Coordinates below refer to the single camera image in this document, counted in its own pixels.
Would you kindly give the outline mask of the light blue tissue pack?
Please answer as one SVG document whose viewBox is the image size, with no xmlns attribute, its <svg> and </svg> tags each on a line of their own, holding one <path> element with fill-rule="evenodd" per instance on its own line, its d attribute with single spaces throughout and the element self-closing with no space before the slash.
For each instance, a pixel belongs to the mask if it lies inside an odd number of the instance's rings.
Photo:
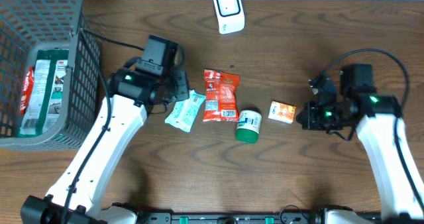
<svg viewBox="0 0 424 224">
<path fill-rule="evenodd" d="M 189 98 L 176 102 L 173 111 L 166 117 L 165 123 L 189 133 L 205 100 L 205 95 L 198 94 L 194 89 L 190 90 Z"/>
</svg>

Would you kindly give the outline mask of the green capped white jar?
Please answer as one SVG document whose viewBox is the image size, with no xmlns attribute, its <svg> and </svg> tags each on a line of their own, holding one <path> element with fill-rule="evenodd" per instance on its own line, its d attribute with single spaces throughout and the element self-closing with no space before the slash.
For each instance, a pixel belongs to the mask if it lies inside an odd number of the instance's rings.
<svg viewBox="0 0 424 224">
<path fill-rule="evenodd" d="M 244 110 L 239 115 L 235 138 L 246 143 L 258 142 L 262 116 L 256 111 Z"/>
</svg>

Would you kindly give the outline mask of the red snack bag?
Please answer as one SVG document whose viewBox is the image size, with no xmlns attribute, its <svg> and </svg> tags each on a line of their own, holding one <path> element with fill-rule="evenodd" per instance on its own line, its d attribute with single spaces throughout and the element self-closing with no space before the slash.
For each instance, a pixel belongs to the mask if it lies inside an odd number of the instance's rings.
<svg viewBox="0 0 424 224">
<path fill-rule="evenodd" d="M 24 115 L 29 105 L 32 89 L 34 86 L 34 69 L 30 67 L 25 75 L 23 92 L 20 103 L 20 115 Z"/>
<path fill-rule="evenodd" d="M 235 91 L 240 76 L 217 70 L 204 70 L 206 100 L 204 122 L 239 120 Z"/>
</svg>

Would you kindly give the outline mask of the green white package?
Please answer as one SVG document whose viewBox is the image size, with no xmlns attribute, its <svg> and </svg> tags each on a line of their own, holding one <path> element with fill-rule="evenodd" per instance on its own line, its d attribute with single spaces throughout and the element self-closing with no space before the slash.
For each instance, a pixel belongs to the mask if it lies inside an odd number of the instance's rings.
<svg viewBox="0 0 424 224">
<path fill-rule="evenodd" d="M 18 137 L 35 137 L 49 131 L 62 109 L 64 78 L 69 51 L 39 50 L 34 69 L 34 86 Z"/>
</svg>

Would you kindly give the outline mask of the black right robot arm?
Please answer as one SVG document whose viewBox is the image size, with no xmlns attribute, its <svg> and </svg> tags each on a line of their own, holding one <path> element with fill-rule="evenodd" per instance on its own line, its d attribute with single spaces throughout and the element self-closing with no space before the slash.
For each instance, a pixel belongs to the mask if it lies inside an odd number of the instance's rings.
<svg viewBox="0 0 424 224">
<path fill-rule="evenodd" d="M 351 64 L 340 70 L 340 86 L 321 72 L 309 81 L 317 100 L 297 115 L 304 130 L 357 136 L 362 143 L 382 206 L 383 223 L 423 222 L 423 181 L 406 140 L 401 106 L 392 95 L 378 95 L 370 64 Z"/>
</svg>

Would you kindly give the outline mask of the orange tissue pack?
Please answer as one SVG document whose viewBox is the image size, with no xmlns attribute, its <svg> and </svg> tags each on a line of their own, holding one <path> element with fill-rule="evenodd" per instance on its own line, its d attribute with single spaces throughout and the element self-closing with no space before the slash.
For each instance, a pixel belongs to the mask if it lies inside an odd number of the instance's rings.
<svg viewBox="0 0 424 224">
<path fill-rule="evenodd" d="M 268 118 L 271 120 L 292 124 L 295 117 L 296 106 L 272 101 Z"/>
</svg>

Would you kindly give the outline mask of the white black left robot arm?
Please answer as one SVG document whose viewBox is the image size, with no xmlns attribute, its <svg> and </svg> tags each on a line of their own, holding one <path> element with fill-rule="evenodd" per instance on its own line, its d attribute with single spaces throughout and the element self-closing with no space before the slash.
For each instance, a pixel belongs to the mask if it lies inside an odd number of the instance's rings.
<svg viewBox="0 0 424 224">
<path fill-rule="evenodd" d="M 101 81 L 105 98 L 76 156 L 44 198 L 28 196 L 23 223 L 142 223 L 125 204 L 101 208 L 105 189 L 127 145 L 156 105 L 189 97 L 183 47 L 150 35 L 141 57 Z"/>
</svg>

